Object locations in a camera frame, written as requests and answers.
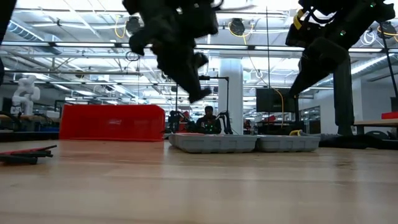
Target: computer screen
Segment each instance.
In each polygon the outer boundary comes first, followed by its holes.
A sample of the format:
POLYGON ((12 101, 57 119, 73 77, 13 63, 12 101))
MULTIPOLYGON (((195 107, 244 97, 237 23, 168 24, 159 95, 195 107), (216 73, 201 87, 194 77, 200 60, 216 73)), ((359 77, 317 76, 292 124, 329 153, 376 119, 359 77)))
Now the computer screen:
MULTIPOLYGON (((295 112, 295 98, 289 96, 289 89, 278 89, 284 97, 284 112, 295 112)), ((280 95, 271 88, 256 89, 257 112, 282 112, 282 99, 280 95)))

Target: white robot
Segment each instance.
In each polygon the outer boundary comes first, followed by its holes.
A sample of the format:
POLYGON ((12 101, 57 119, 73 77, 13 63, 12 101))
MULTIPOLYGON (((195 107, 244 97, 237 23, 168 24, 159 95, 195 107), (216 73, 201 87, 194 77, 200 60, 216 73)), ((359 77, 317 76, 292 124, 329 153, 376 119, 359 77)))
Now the white robot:
POLYGON ((35 87, 36 76, 28 75, 26 78, 18 80, 18 89, 12 97, 11 114, 14 116, 23 113, 24 115, 33 115, 33 101, 40 99, 40 89, 35 87))

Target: red tool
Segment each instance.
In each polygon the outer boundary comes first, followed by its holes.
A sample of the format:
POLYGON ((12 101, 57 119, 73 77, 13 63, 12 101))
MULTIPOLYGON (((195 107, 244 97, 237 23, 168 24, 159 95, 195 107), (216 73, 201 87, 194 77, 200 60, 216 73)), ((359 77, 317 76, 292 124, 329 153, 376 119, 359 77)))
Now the red tool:
POLYGON ((0 152, 0 162, 6 164, 36 164, 40 157, 53 157, 49 149, 57 145, 37 149, 24 149, 18 151, 0 152))

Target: red plastic crate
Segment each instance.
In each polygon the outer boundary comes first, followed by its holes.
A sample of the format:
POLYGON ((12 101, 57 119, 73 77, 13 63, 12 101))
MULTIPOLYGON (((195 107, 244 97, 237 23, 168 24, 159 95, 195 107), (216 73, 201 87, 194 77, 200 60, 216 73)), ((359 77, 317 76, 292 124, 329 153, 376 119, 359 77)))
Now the red plastic crate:
POLYGON ((381 119, 397 119, 397 118, 398 118, 398 112, 384 113, 381 115, 381 119))
POLYGON ((60 139, 163 141, 164 129, 156 105, 65 105, 60 139))

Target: wooden table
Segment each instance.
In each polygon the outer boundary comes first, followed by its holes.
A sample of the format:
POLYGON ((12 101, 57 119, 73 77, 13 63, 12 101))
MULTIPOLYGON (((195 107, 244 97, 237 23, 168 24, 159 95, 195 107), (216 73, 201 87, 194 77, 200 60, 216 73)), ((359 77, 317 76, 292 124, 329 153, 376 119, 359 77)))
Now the wooden table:
POLYGON ((355 121, 357 134, 365 134, 365 127, 398 128, 398 119, 382 119, 379 121, 355 121))
POLYGON ((186 154, 168 143, 52 141, 0 166, 0 223, 396 223, 398 151, 186 154))

